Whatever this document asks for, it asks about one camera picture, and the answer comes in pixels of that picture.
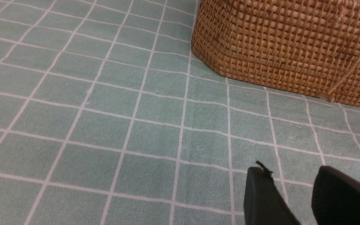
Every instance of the mint green carpet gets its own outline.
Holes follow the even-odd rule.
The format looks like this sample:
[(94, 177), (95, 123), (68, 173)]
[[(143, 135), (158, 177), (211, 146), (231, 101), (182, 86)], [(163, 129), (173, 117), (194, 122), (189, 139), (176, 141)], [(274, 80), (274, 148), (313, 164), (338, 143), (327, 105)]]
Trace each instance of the mint green carpet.
[(320, 165), (360, 181), (360, 108), (225, 79), (195, 0), (0, 0), (0, 225), (241, 225), (246, 171), (315, 221)]

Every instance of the green rug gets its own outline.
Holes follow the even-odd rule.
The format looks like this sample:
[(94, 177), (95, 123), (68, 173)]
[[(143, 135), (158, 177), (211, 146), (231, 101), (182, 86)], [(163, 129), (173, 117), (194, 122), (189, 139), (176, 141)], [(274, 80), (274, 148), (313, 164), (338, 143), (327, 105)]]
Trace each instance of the green rug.
[(260, 160), (315, 224), (320, 165), (360, 181), (360, 108), (225, 79), (195, 0), (0, 0), (0, 225), (241, 225)]

